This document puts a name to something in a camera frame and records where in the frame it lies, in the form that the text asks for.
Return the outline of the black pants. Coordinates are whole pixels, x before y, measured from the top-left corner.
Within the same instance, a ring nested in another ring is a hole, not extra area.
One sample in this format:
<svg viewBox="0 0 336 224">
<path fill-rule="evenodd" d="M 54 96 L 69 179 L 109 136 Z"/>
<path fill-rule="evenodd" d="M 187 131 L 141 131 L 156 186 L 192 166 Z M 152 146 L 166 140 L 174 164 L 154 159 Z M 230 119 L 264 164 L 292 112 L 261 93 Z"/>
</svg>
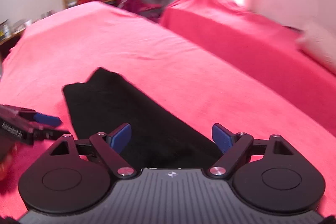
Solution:
<svg viewBox="0 0 336 224">
<path fill-rule="evenodd" d="M 79 139 L 131 125 L 121 156 L 135 169 L 203 168 L 222 153 L 215 143 L 159 106 L 117 73 L 97 69 L 85 83 L 63 87 Z"/>
</svg>

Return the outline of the near bed pink sheet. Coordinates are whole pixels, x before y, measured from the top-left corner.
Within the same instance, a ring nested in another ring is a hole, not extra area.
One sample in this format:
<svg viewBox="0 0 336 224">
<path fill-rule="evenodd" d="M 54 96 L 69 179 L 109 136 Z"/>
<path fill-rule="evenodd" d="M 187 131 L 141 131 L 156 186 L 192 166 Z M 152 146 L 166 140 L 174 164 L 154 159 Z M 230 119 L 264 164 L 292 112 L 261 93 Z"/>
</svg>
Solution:
<svg viewBox="0 0 336 224">
<path fill-rule="evenodd" d="M 54 115 L 71 129 L 62 88 L 99 67 L 125 79 L 206 137 L 220 123 L 283 136 L 323 175 L 320 211 L 335 213 L 335 137 L 263 84 L 143 17 L 100 2 L 29 26 L 3 63 L 1 103 Z"/>
</svg>

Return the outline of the far bed red sheet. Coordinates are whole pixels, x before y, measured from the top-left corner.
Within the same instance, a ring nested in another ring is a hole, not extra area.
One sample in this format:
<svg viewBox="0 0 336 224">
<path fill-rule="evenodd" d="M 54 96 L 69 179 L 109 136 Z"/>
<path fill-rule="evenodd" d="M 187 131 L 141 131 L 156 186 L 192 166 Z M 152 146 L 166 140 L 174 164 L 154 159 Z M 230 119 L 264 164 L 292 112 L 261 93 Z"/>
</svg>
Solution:
<svg viewBox="0 0 336 224">
<path fill-rule="evenodd" d="M 176 0 L 163 27 L 240 69 L 335 133 L 335 75 L 303 54 L 297 31 L 233 0 Z"/>
</svg>

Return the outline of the cream pillow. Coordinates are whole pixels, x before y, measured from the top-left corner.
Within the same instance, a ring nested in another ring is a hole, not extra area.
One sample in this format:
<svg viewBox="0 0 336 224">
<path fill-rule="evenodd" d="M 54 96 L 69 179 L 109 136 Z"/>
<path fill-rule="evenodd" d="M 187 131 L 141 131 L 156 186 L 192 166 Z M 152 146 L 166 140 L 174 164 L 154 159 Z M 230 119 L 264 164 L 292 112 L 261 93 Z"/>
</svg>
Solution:
<svg viewBox="0 0 336 224">
<path fill-rule="evenodd" d="M 300 51 L 317 61 L 335 75 L 335 34 L 310 21 L 296 40 Z"/>
</svg>

